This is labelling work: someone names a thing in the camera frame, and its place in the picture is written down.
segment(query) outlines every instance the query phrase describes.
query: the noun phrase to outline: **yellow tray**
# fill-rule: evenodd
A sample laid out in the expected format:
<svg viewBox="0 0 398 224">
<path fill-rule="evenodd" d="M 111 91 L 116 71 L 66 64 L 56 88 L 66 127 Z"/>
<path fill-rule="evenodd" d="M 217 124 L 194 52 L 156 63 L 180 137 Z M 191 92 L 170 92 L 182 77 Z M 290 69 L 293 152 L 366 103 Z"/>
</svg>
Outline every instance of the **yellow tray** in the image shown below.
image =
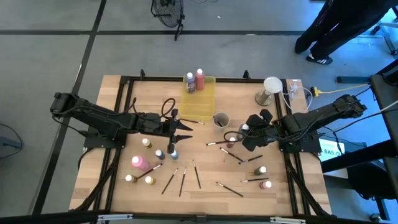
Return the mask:
<svg viewBox="0 0 398 224">
<path fill-rule="evenodd" d="M 185 77 L 182 82 L 182 97 L 180 105 L 181 118 L 194 121 L 208 121 L 215 112 L 216 100 L 216 77 L 205 77 L 203 90 L 193 93 L 187 92 L 187 81 Z"/>
</svg>

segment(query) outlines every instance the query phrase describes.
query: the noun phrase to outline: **electric fan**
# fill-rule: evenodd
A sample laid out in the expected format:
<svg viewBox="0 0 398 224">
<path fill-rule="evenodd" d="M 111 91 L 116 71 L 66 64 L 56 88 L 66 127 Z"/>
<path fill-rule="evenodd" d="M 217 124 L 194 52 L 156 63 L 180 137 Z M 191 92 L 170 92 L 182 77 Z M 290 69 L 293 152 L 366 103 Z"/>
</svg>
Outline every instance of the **electric fan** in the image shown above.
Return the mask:
<svg viewBox="0 0 398 224">
<path fill-rule="evenodd" d="M 152 0 L 152 5 L 150 6 L 152 15 L 158 17 L 163 25 L 170 28 L 178 25 L 174 40 L 177 40 L 184 27 L 182 25 L 182 20 L 185 18 L 183 10 L 183 0 Z"/>
</svg>

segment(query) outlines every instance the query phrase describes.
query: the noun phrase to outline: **sneaker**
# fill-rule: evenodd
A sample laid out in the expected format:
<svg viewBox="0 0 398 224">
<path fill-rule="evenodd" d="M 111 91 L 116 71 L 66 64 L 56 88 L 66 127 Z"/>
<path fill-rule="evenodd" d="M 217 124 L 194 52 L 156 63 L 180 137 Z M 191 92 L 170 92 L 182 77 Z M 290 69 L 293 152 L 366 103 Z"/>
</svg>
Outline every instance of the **sneaker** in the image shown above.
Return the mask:
<svg viewBox="0 0 398 224">
<path fill-rule="evenodd" d="M 300 38 L 301 37 L 296 40 L 296 44 L 294 46 L 294 52 L 296 52 L 296 54 L 301 54 L 311 46 L 311 43 L 304 44 Z"/>
<path fill-rule="evenodd" d="M 314 56 L 312 56 L 312 54 L 309 54 L 305 59 L 309 62 L 314 62 L 321 65 L 330 65 L 333 62 L 333 59 L 331 59 L 331 57 L 329 56 L 324 58 L 315 58 Z"/>
</svg>

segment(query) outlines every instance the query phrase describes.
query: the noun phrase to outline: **floor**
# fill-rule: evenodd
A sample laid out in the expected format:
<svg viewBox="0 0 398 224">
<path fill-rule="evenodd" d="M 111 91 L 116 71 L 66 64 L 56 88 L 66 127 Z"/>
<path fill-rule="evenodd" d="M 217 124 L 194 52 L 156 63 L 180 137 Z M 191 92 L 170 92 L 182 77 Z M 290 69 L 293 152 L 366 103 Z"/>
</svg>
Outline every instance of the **floor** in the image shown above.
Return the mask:
<svg viewBox="0 0 398 224">
<path fill-rule="evenodd" d="M 184 1 L 185 30 L 303 31 L 323 4 L 309 0 L 219 0 L 203 4 L 193 1 Z M 88 35 L 11 35 L 12 32 L 1 30 L 91 30 L 100 3 L 100 0 L 0 1 L 0 122 L 12 126 L 25 142 L 23 151 L 0 160 L 0 217 L 30 213 L 58 129 L 49 113 L 53 94 L 72 89 L 89 41 Z M 99 30 L 172 30 L 153 18 L 149 8 L 146 0 L 108 1 Z M 390 12 L 384 20 L 392 18 Z M 253 78 L 299 78 L 307 87 L 328 91 L 350 86 L 336 84 L 339 75 L 369 76 L 394 59 L 383 38 L 361 36 L 333 53 L 333 64 L 315 65 L 304 60 L 305 54 L 293 52 L 296 38 L 295 35 L 182 35 L 175 42 L 172 35 L 97 35 L 78 94 L 94 102 L 103 75 L 138 75 L 144 69 L 149 76 L 182 76 L 198 67 L 216 77 L 241 77 L 243 71 L 249 70 Z M 363 89 L 344 93 L 355 94 Z M 330 103 L 342 94 L 315 98 L 310 108 Z M 379 110 L 370 91 L 360 99 L 368 107 L 366 114 Z M 337 128 L 346 122 L 339 120 L 329 127 Z M 77 121 L 71 125 L 86 128 Z M 12 137 L 4 128 L 0 134 Z M 339 137 L 368 145 L 389 138 L 380 116 L 345 129 Z M 73 131 L 67 132 L 44 213 L 67 211 L 83 140 Z M 0 157 L 11 152 L 12 149 L 1 148 Z M 363 200 L 354 190 L 331 179 L 326 179 L 326 185 L 335 215 L 367 220 L 377 212 L 376 203 Z M 397 222 L 396 201 L 387 204 L 392 220 Z"/>
</svg>

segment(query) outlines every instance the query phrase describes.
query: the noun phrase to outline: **wooden table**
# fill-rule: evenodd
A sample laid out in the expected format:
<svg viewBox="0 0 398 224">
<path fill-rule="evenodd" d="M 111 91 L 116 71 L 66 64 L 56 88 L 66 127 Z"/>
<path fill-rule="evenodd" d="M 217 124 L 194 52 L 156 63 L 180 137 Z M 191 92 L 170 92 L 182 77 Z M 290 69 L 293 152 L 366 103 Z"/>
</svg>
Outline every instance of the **wooden table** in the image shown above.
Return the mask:
<svg viewBox="0 0 398 224">
<path fill-rule="evenodd" d="M 114 108 L 118 92 L 120 76 L 106 75 L 103 78 L 97 104 L 109 109 Z M 141 112 L 160 113 L 160 107 L 167 98 L 175 98 L 176 108 L 180 103 L 181 82 L 140 82 L 135 81 L 132 97 L 137 97 L 136 108 Z M 226 131 L 237 130 L 240 124 L 246 122 L 249 115 L 259 113 L 261 107 L 254 101 L 254 94 L 263 89 L 260 83 L 217 83 L 216 84 L 216 111 L 223 111 L 231 118 Z M 305 110 L 307 104 L 303 91 L 291 100 L 293 113 Z M 266 106 L 277 118 L 275 103 Z M 205 125 L 184 122 L 193 131 L 178 130 L 177 134 L 190 134 L 193 137 L 180 141 L 175 145 L 179 153 L 178 160 L 174 161 L 166 154 L 163 161 L 156 158 L 154 152 L 161 149 L 166 152 L 167 138 L 130 134 L 127 137 L 126 147 L 122 150 L 117 181 L 114 189 L 112 212 L 129 213 L 179 213 L 179 214 L 211 214 L 211 215 L 263 215 L 263 216 L 291 216 L 289 190 L 285 171 L 283 154 L 279 151 L 278 143 L 274 142 L 266 147 L 257 147 L 253 152 L 246 150 L 241 143 L 235 144 L 230 150 L 242 159 L 249 159 L 257 155 L 264 155 L 260 159 L 239 165 L 238 161 L 219 150 L 220 146 L 205 146 L 206 142 L 220 141 L 223 133 L 217 133 L 211 121 Z M 149 138 L 152 149 L 146 149 L 142 138 Z M 144 178 L 132 184 L 124 180 L 125 176 L 141 175 L 143 172 L 131 165 L 131 158 L 141 155 L 150 161 L 150 166 L 163 163 L 163 166 L 150 173 L 156 180 L 154 185 L 148 185 Z M 70 208 L 79 206 L 96 185 L 100 176 L 104 149 L 94 149 L 81 162 L 80 170 L 73 191 Z M 311 154 L 301 153 L 301 161 L 305 183 L 315 200 L 322 208 L 331 213 L 325 182 L 319 160 Z M 198 187 L 197 178 L 193 169 L 192 159 L 195 160 L 201 182 Z M 259 182 L 241 183 L 240 180 L 254 177 L 253 170 L 259 166 L 266 166 L 267 172 L 263 177 L 270 178 L 272 188 L 261 190 Z M 183 192 L 178 197 L 182 174 L 187 168 Z M 165 187 L 174 170 L 178 168 L 173 181 L 163 195 Z M 216 185 L 221 182 L 226 186 L 244 195 L 244 198 Z M 298 210 L 303 213 L 300 190 L 297 186 L 296 196 Z M 104 208 L 108 186 L 103 190 L 100 208 Z"/>
</svg>

